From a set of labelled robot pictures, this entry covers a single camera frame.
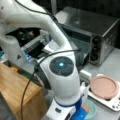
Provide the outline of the blue and white gripper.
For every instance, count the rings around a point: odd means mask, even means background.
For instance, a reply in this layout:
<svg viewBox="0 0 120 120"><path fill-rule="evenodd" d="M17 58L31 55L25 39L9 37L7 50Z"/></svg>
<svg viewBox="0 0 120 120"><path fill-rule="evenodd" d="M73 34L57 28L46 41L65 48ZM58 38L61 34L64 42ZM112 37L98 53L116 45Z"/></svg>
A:
<svg viewBox="0 0 120 120"><path fill-rule="evenodd" d="M80 86L80 92L80 99L73 105L63 106L53 100L46 113L49 120L85 120L87 112L82 107L88 96L88 88L85 84Z"/></svg>

